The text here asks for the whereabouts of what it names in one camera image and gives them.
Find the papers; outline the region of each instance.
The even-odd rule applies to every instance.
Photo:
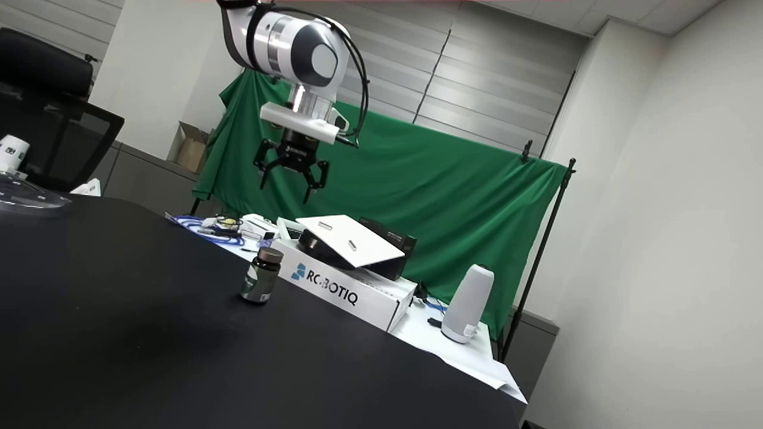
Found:
[[[480,378],[482,384],[500,389],[516,399],[528,403],[505,364],[493,359],[492,340],[484,324],[480,324],[478,337],[473,342],[460,344],[448,340],[437,325],[432,325],[426,321],[430,316],[442,318],[442,312],[410,305],[405,316],[391,333],[421,349],[438,354],[446,364],[456,366],[457,371],[466,371]]]
[[[322,238],[353,267],[367,267],[374,262],[404,256],[404,249],[399,249],[353,217],[298,217],[297,222]]]

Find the white cylinder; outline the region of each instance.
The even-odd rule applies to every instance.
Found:
[[[456,342],[469,342],[478,335],[478,325],[492,290],[493,272],[473,265],[444,313],[444,335]]]
[[[27,153],[29,153],[29,143],[8,134],[0,139],[0,173],[16,173]]]

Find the ceiling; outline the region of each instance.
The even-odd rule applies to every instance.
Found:
[[[616,17],[641,29],[673,36],[720,0],[475,0],[511,14],[593,36]]]

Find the black chair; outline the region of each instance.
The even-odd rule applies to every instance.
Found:
[[[0,29],[0,135],[31,143],[29,180],[72,191],[91,179],[124,118],[91,104],[93,64],[12,29]]]

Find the metal pole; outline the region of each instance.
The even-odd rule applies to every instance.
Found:
[[[517,333],[517,325],[521,325],[521,318],[523,318],[523,312],[525,312],[525,305],[528,305],[528,296],[529,296],[534,273],[540,272],[540,265],[541,265],[541,256],[543,256],[543,249],[546,249],[550,228],[553,228],[553,224],[556,224],[558,206],[564,205],[564,198],[566,198],[566,193],[568,193],[568,182],[571,182],[571,179],[572,179],[572,173],[575,173],[575,161],[578,161],[578,159],[572,156],[571,163],[568,163],[568,173],[566,173],[564,182],[558,186],[558,194],[556,194],[556,201],[553,201],[553,210],[550,210],[550,218],[549,218],[549,224],[546,224],[546,231],[543,231],[541,246],[540,246],[540,249],[536,249],[536,255],[534,255],[534,262],[531,262],[531,268],[529,268],[529,277],[528,277],[528,284],[525,284],[521,305],[516,308],[516,313],[513,313],[513,318],[511,318],[508,335],[505,335],[504,347],[500,347],[500,359],[505,359],[508,344],[511,344],[511,340],[513,340],[516,333]]]

